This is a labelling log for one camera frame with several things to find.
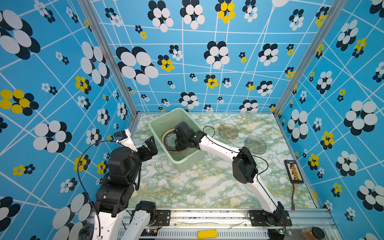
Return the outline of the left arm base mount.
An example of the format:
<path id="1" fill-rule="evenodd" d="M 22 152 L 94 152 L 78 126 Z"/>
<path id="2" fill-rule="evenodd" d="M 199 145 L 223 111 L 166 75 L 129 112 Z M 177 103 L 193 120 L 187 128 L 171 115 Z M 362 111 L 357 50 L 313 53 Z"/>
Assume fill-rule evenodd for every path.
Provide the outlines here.
<path id="1" fill-rule="evenodd" d="M 160 227 L 160 226 L 169 226 L 171 220 L 171 210 L 157 210 L 155 220 L 150 224 L 150 226 Z"/>

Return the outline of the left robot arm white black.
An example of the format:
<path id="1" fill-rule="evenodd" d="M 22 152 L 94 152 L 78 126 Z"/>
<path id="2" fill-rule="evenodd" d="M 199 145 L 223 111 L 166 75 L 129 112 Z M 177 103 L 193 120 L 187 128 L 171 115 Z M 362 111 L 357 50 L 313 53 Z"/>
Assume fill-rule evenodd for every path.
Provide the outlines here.
<path id="1" fill-rule="evenodd" d="M 136 147 L 129 130 L 114 134 L 112 140 L 119 148 L 112 151 L 108 161 L 109 171 L 104 175 L 96 193 L 94 240 L 116 240 L 119 235 L 130 198 L 140 188 L 144 162 L 158 154 L 155 138 Z"/>

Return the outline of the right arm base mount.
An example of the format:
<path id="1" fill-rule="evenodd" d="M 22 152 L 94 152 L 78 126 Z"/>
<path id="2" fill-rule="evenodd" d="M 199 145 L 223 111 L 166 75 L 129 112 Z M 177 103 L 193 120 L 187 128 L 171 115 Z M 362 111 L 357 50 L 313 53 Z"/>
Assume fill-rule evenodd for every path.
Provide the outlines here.
<path id="1" fill-rule="evenodd" d="M 247 218 L 251 221 L 253 227 L 291 227 L 292 220 L 288 211 L 276 211 L 268 213 L 264 210 L 250 210 L 247 212 Z"/>

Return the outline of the clear glass plate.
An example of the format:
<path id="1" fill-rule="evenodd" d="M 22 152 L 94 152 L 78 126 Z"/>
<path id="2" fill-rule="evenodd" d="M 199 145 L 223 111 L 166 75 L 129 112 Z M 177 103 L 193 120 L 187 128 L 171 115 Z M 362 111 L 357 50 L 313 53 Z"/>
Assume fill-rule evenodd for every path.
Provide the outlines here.
<path id="1" fill-rule="evenodd" d="M 236 139 L 239 135 L 239 129 L 233 124 L 223 123 L 219 126 L 219 135 L 225 139 Z"/>
<path id="2" fill-rule="evenodd" d="M 245 140 L 245 147 L 250 150 L 251 153 L 262 155 L 267 151 L 266 141 L 257 136 L 249 136 Z"/>

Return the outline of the small teal patterned plate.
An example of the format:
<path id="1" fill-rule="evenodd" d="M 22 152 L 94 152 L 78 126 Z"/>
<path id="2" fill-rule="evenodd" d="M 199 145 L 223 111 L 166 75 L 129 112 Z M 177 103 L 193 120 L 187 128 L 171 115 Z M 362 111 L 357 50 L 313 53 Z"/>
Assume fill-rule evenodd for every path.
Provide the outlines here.
<path id="1" fill-rule="evenodd" d="M 177 135 L 175 133 L 175 129 L 170 129 L 163 134 L 162 143 L 168 152 L 178 153 L 180 151 L 177 146 Z"/>

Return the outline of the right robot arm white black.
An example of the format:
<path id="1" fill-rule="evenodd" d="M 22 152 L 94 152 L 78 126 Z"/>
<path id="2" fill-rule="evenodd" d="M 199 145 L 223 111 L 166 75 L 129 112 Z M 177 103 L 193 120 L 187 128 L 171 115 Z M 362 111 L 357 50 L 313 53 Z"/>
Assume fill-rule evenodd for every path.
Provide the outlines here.
<path id="1" fill-rule="evenodd" d="M 254 155 L 246 147 L 235 148 L 223 144 L 202 131 L 194 132 L 187 123 L 179 123 L 173 130 L 176 135 L 176 150 L 188 148 L 213 154 L 232 165 L 233 176 L 246 185 L 262 207 L 264 221 L 270 226 L 292 226 L 291 217 L 283 204 L 277 201 L 260 178 Z"/>

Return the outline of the light green plastic bin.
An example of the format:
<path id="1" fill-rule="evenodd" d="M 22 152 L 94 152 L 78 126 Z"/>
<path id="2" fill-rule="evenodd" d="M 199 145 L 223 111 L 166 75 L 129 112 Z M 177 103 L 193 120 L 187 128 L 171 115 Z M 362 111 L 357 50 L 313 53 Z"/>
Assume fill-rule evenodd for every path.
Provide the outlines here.
<path id="1" fill-rule="evenodd" d="M 149 122 L 149 128 L 153 133 L 154 138 L 158 141 L 160 148 L 166 153 L 170 161 L 177 166 L 186 165 L 186 163 L 195 164 L 202 160 L 206 152 L 197 150 L 195 148 L 184 150 L 181 153 L 170 153 L 166 150 L 162 142 L 162 137 L 171 129 L 174 129 L 177 124 L 185 122 L 194 132 L 202 131 L 203 128 L 182 108 L 174 109 L 168 113 L 160 114 Z"/>

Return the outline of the beige bowl plate with leaves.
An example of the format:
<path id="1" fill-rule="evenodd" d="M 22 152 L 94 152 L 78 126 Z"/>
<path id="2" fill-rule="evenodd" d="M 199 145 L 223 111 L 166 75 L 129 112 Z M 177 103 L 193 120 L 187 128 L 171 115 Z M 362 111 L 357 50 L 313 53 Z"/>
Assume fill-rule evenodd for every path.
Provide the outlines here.
<path id="1" fill-rule="evenodd" d="M 178 142 L 178 135 L 175 129 L 170 129 L 163 134 L 162 143 L 166 150 L 173 154 L 181 153 L 187 148 Z"/>

